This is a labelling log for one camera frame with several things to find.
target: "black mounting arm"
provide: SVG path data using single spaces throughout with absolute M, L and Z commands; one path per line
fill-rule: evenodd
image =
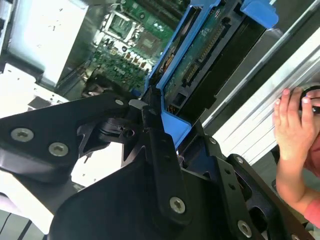
M 51 185 L 67 181 L 78 158 L 123 144 L 123 167 L 65 201 L 49 239 L 312 239 L 199 123 L 179 147 L 179 164 L 160 96 L 155 88 L 130 101 L 106 92 L 0 119 L 0 168 Z

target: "black metal bracket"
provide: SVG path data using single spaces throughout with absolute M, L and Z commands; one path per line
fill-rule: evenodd
M 177 154 L 172 137 L 164 132 L 160 111 L 153 105 L 156 108 L 107 92 L 2 118 L 0 168 L 44 183 L 62 183 L 69 179 L 78 158 L 110 142 L 129 145 L 124 163 L 144 153 L 139 159 L 153 168 L 162 216 L 186 226 L 192 211 Z M 170 207 L 172 197 L 187 206 L 183 213 Z

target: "blue tab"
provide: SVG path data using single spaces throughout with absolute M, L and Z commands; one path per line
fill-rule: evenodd
M 245 0 L 240 10 L 266 29 L 279 21 L 276 8 L 270 5 L 269 0 Z
M 174 146 L 178 148 L 190 132 L 192 128 L 191 124 L 165 110 L 162 110 L 161 118 L 164 131 L 172 136 Z
M 140 92 L 139 90 L 135 89 L 135 88 L 133 88 L 133 89 L 131 90 L 131 93 L 132 93 L 132 95 L 135 96 L 135 97 L 140 97 L 140 96 L 141 96 L 141 92 Z

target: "electronic component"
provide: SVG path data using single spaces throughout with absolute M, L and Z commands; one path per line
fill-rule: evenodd
M 193 44 L 188 49 L 179 66 L 176 68 L 171 79 L 164 87 L 165 100 L 168 99 L 168 96 L 172 93 L 175 87 L 179 87 L 181 84 L 190 84 L 191 78 L 199 68 L 196 60 L 203 60 L 210 50 L 210 45 L 213 46 L 218 39 L 217 36 L 219 35 L 217 35 L 216 29 L 220 29 L 221 27 L 220 25 L 216 27 L 216 24 L 223 11 L 223 7 L 217 7 L 215 10 L 211 11 L 200 33 L 193 41 Z
M 239 11 L 240 6 L 232 0 L 222 2 L 206 17 L 192 44 L 164 85 L 164 109 L 169 113 L 179 114 L 243 22 L 245 16 Z
M 137 1 L 117 3 L 105 16 L 97 33 L 96 52 L 86 74 L 99 73 L 126 91 L 143 93 L 145 78 L 173 33 L 171 27 Z

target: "white surface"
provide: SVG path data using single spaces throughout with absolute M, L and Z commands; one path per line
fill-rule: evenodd
M 30 103 L 39 96 L 52 104 L 68 100 L 35 84 L 35 79 L 7 64 L 0 73 L 0 118 L 23 113 Z M 111 143 L 109 147 L 93 153 L 84 164 L 86 157 L 79 159 L 72 180 L 85 187 L 117 171 L 121 167 L 122 144 Z M 10 199 L 0 198 L 0 210 L 12 212 L 32 220 L 44 233 L 49 232 L 53 214 L 10 173 L 0 170 L 0 193 Z
M 72 172 L 72 181 L 84 187 L 105 178 L 121 168 L 122 144 L 111 142 L 110 146 L 93 153 L 86 163 L 80 158 Z
M 88 6 L 79 0 L 17 2 L 9 51 L 44 70 L 43 78 L 56 84 Z
M 0 183 L 0 192 L 7 195 L 41 232 L 48 234 L 54 215 L 10 173 L 0 170 Z
M 320 28 L 213 135 L 225 156 L 239 154 L 251 165 L 275 145 L 272 113 L 284 88 L 312 81 L 320 69 Z

